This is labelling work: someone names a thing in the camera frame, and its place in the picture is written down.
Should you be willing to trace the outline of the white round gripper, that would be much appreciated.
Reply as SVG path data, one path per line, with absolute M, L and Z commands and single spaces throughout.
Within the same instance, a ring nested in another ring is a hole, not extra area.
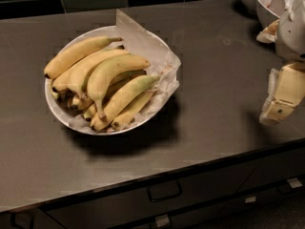
M 275 42 L 276 53 L 289 61 L 305 61 L 305 0 L 294 0 L 280 20 L 264 28 L 256 37 L 260 43 Z M 272 69 L 259 121 L 275 125 L 285 120 L 305 97 L 305 64 L 294 62 Z

